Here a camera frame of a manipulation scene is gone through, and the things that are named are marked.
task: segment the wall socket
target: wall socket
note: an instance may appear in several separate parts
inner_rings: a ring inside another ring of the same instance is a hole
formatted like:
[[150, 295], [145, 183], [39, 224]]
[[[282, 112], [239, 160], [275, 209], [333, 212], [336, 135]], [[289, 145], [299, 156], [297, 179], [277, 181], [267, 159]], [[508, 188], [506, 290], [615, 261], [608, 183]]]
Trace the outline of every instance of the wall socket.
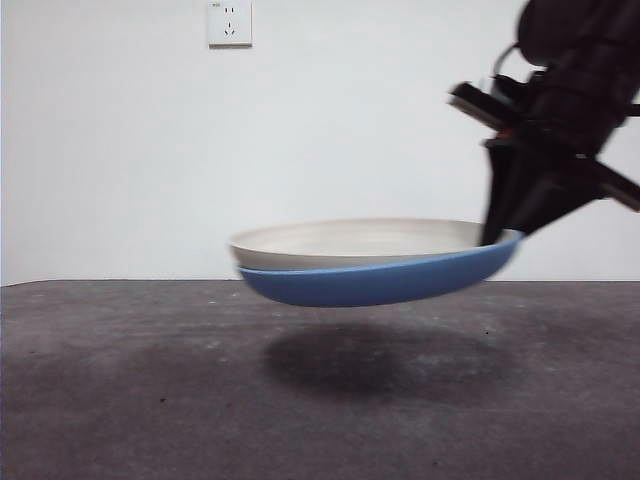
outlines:
[[250, 47], [253, 44], [252, 0], [219, 0], [209, 3], [209, 47]]

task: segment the blue plate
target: blue plate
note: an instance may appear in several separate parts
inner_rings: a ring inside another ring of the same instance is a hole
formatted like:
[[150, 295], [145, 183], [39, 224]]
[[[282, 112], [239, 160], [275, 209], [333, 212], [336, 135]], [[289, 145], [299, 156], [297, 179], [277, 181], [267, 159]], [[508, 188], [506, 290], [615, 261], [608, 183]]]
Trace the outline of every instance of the blue plate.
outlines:
[[523, 234], [493, 245], [402, 263], [323, 270], [253, 270], [240, 267], [259, 294], [306, 307], [360, 307], [408, 302], [469, 287], [500, 270]]

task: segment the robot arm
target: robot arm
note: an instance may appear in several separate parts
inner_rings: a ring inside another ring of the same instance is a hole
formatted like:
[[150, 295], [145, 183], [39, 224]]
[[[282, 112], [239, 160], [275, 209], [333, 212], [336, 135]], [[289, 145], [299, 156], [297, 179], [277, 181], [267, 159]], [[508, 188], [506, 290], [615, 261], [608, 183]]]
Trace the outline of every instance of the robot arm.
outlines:
[[531, 0], [518, 29], [522, 55], [543, 67], [527, 83], [496, 73], [490, 94], [468, 83], [452, 105], [498, 132], [482, 244], [503, 228], [531, 234], [612, 197], [640, 211], [640, 187], [597, 160], [614, 130], [638, 115], [638, 0]]

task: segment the table surface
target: table surface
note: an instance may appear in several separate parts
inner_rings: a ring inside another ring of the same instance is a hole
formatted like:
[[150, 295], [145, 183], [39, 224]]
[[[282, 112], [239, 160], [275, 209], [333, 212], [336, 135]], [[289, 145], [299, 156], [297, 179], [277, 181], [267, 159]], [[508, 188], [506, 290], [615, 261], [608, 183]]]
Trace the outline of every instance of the table surface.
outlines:
[[4, 478], [640, 478], [639, 293], [305, 309], [237, 281], [5, 287]]

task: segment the white wall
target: white wall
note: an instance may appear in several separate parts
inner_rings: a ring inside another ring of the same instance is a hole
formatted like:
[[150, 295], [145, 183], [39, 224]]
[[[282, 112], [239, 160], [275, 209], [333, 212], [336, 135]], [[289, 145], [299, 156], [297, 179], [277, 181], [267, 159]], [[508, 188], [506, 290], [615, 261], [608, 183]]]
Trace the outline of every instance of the white wall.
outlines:
[[[523, 3], [256, 0], [255, 47], [210, 51], [206, 0], [3, 1], [4, 283], [228, 278], [226, 239], [281, 222], [481, 221], [490, 132], [446, 92]], [[639, 134], [607, 155], [635, 180]], [[638, 280], [639, 242], [601, 202], [500, 278]]]

